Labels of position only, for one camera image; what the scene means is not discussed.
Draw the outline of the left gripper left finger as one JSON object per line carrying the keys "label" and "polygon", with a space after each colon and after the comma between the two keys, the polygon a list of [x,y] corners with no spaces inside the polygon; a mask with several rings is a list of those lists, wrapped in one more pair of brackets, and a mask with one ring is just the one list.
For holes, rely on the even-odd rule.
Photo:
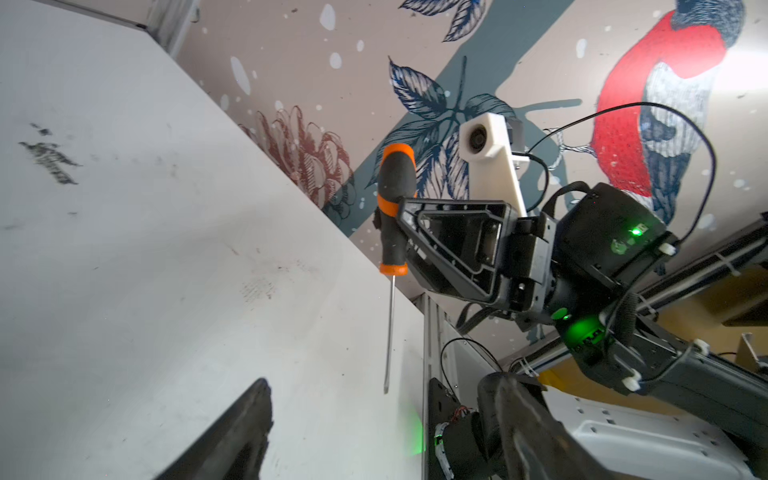
{"label": "left gripper left finger", "polygon": [[273,426],[271,388],[255,381],[160,479],[258,479]]}

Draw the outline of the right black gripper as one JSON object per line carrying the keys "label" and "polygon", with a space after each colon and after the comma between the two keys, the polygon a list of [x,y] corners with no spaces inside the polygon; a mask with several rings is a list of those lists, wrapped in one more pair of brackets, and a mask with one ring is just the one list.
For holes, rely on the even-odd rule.
{"label": "right black gripper", "polygon": [[425,289],[502,312],[541,312],[555,285],[557,222],[503,201],[403,199],[397,224]]}

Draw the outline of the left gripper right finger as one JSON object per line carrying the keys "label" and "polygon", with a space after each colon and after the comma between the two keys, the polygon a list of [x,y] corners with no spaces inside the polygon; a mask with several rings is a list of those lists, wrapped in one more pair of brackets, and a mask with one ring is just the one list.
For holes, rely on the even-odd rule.
{"label": "left gripper right finger", "polygon": [[616,479],[556,420],[540,386],[492,373],[477,386],[479,450],[501,479]]}

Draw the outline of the orange black screwdriver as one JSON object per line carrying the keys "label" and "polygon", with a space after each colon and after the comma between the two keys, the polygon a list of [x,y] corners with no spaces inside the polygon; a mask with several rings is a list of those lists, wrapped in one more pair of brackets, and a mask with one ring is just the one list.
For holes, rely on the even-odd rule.
{"label": "orange black screwdriver", "polygon": [[404,143],[384,148],[378,174],[377,214],[374,226],[380,232],[379,271],[389,279],[388,331],[383,392],[389,393],[395,323],[396,279],[408,273],[406,250],[408,238],[398,224],[401,204],[416,193],[414,150]]}

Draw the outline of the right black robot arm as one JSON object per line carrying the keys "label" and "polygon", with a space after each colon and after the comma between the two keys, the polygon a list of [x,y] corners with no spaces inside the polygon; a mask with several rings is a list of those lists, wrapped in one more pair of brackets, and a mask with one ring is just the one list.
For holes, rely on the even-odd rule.
{"label": "right black robot arm", "polygon": [[396,222],[407,260],[432,292],[478,306],[522,330],[552,326],[591,380],[650,396],[745,442],[767,443],[767,379],[660,327],[636,284],[680,240],[628,194],[571,184],[581,199],[563,218],[547,204],[520,217],[502,201],[402,199]]}

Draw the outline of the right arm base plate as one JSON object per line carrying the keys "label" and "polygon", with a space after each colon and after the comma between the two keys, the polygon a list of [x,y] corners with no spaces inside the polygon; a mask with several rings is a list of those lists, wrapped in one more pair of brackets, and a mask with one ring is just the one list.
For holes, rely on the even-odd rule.
{"label": "right arm base plate", "polygon": [[426,385],[423,479],[473,479],[482,470],[472,415],[436,378]]}

